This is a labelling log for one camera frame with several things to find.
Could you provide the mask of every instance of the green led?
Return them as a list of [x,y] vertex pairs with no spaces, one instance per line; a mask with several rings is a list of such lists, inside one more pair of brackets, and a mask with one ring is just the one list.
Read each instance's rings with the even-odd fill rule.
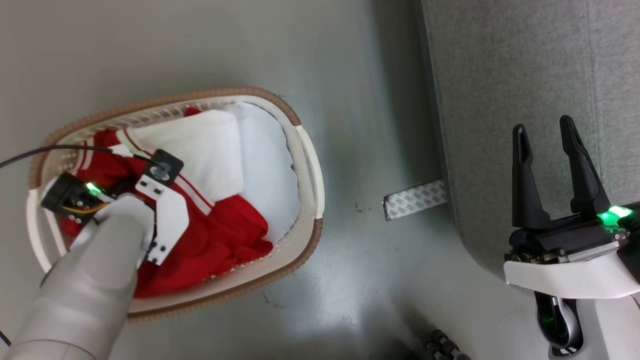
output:
[[631,212],[631,210],[622,208],[621,206],[611,206],[607,212],[598,214],[598,217],[605,226],[617,226],[618,220],[631,214]]
[[87,189],[89,189],[89,193],[93,196],[102,193],[102,190],[100,190],[100,188],[98,186],[95,186],[93,183],[87,183],[85,186]]

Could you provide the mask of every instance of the brown basket rim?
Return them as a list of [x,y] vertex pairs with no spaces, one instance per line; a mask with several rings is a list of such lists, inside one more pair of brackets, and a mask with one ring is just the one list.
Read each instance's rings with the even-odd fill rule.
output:
[[[240,87],[232,87],[232,88],[217,88],[217,89],[209,89],[209,90],[201,90],[196,92],[191,92],[188,94],[182,95],[173,95],[173,96],[165,96],[159,97],[156,99],[151,99],[147,101],[136,102],[134,104],[125,105],[117,108],[113,108],[110,110],[102,111],[100,113],[96,113],[94,115],[90,115],[76,121],[73,121],[64,127],[58,129],[52,135],[50,135],[44,145],[54,145],[57,144],[62,138],[68,136],[69,134],[78,131],[84,127],[97,124],[99,122],[103,122],[105,120],[109,120],[113,117],[118,117],[122,115],[126,115],[128,113],[132,113],[135,111],[144,110],[147,108],[155,108],[156,106],[162,106],[171,104],[174,102],[182,102],[189,100],[199,100],[206,99],[208,97],[223,97],[223,96],[238,96],[238,95],[248,95],[248,96],[256,96],[261,97],[275,106],[277,106],[282,112],[287,116],[291,125],[298,126],[301,125],[300,119],[297,114],[293,111],[293,109],[287,104],[283,99],[274,93],[253,86],[240,86]],[[37,189],[40,187],[40,177],[42,175],[42,167],[47,158],[47,153],[41,153],[34,157],[31,163],[31,169],[29,171],[29,189]],[[238,297],[240,295],[244,295],[250,291],[256,290],[257,288],[261,288],[265,285],[271,284],[276,280],[279,280],[286,275],[289,275],[296,271],[299,267],[301,267],[311,254],[315,251],[317,244],[320,242],[320,236],[322,235],[323,229],[323,219],[317,218],[314,220],[313,230],[311,232],[311,238],[307,243],[307,246],[302,251],[302,253],[289,264],[279,268],[278,270],[274,270],[266,275],[263,275],[257,279],[246,282],[242,285],[235,286],[231,289],[221,291],[219,293],[210,295],[208,297],[203,297],[200,299],[192,300],[189,302],[183,302],[180,304],[161,307],[159,309],[153,309],[148,311],[140,311],[137,313],[128,314],[129,322],[143,322],[147,320],[155,320],[160,318],[166,318],[173,315],[178,315],[182,313],[187,313],[190,311],[194,311],[196,309],[200,309],[201,307],[219,304],[220,302],[224,302],[226,300],[232,299],[234,297]]]
[[[126,115],[128,113],[132,113],[135,111],[140,111],[147,108],[155,108],[156,106],[172,104],[174,102],[206,99],[208,97],[239,96],[239,95],[261,97],[273,103],[280,110],[282,110],[282,112],[285,115],[287,115],[287,118],[291,122],[291,125],[298,126],[301,124],[300,119],[298,118],[295,111],[293,111],[293,109],[289,106],[289,104],[287,104],[279,96],[262,88],[257,88],[253,86],[240,86],[240,87],[234,87],[234,88],[217,88],[217,89],[209,89],[209,90],[200,90],[196,92],[190,92],[188,94],[158,97],[155,99],[136,102],[134,104],[120,106],[110,110],[102,111],[100,113],[83,117],[81,119],[78,119],[76,121],[73,121],[65,125],[64,127],[61,127],[45,140],[44,146],[55,145],[62,138],[84,127],[97,124],[99,122],[103,122],[105,120],[109,120],[114,117]],[[46,159],[47,159],[46,152],[37,154],[33,158],[33,161],[31,162],[31,169],[29,170],[29,189],[30,190],[37,189],[40,187],[40,176],[42,175],[42,167]]]

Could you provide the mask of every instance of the floor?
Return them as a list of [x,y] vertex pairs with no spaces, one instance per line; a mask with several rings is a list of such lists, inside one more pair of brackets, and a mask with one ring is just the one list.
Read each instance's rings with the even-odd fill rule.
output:
[[[386,359],[433,326],[475,359],[545,356],[533,299],[471,260],[445,206],[384,220],[384,195],[440,178],[410,1],[38,5],[0,3],[0,158],[112,106],[255,85],[294,108],[323,166],[324,232],[307,264],[225,304],[128,325],[113,359]],[[26,234],[28,167],[0,172],[9,337],[43,276]]]

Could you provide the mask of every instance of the white fabric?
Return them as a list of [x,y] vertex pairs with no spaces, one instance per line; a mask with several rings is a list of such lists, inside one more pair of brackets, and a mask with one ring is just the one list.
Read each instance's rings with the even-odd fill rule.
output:
[[302,209],[282,126],[255,105],[237,102],[221,109],[236,116],[240,129],[244,172],[240,196],[267,220],[265,240],[275,243],[289,232]]
[[243,190],[243,161],[236,117],[211,110],[127,131],[145,150],[164,149],[184,162],[180,174],[210,203]]

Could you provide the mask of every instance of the laundry basket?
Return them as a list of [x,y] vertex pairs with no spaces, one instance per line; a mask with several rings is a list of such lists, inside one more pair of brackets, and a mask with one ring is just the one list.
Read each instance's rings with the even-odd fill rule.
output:
[[[104,111],[72,122],[51,135],[46,145],[79,143],[105,129],[152,124],[179,119],[188,107],[199,110],[219,108],[231,102],[247,102],[266,110],[282,125],[291,152],[302,210],[287,235],[266,257],[237,266],[229,274],[181,292],[149,299],[133,299],[130,321],[151,320],[216,304],[265,286],[299,268],[316,249],[323,226],[324,183],[316,150],[291,107],[278,96],[260,88],[221,88],[186,95],[162,97]],[[67,253],[66,235],[60,231],[61,218],[40,207],[44,186],[55,176],[72,169],[78,151],[51,151],[34,158],[29,175],[27,226],[33,251],[48,272]],[[50,232],[43,231],[42,222]]]

